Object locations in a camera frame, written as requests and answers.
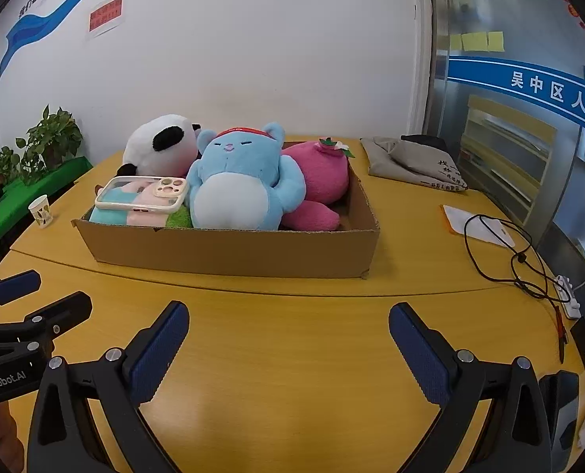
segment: pink plush leg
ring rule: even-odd
[[[284,214],[282,224],[295,231],[334,231],[340,224],[340,218],[325,204],[304,201],[292,213]]]

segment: blue ribbon wall graphic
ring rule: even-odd
[[[10,60],[20,48],[52,33],[64,18],[82,0],[65,0],[54,12],[46,17],[33,14],[24,15],[7,34],[7,51],[3,55],[0,65],[0,79]]]
[[[555,112],[585,128],[585,80],[536,64],[451,56],[448,80],[483,87]]]

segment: metal screw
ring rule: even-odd
[[[469,350],[459,350],[456,356],[462,363],[471,363],[474,361],[474,354]]]
[[[108,352],[106,352],[105,357],[109,361],[117,361],[121,357],[121,350],[110,349]]]
[[[516,362],[518,363],[518,366],[522,369],[529,369],[531,368],[531,361],[529,361],[529,359],[527,359],[524,356],[520,356]]]
[[[62,365],[62,358],[60,356],[56,356],[49,362],[49,368],[56,369]]]

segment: paper cup with leaf pattern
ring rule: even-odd
[[[38,222],[38,227],[41,229],[50,225],[54,219],[47,196],[40,196],[38,199],[35,199],[28,208],[36,222]]]

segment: blue gripper pad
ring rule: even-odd
[[[426,400],[444,407],[450,399],[448,370],[399,304],[389,312],[389,332]]]
[[[126,348],[124,376],[130,400],[136,406],[152,400],[189,330],[189,311],[181,302],[171,302],[156,322],[139,331]]]
[[[41,276],[35,270],[28,270],[0,281],[0,306],[38,291]]]

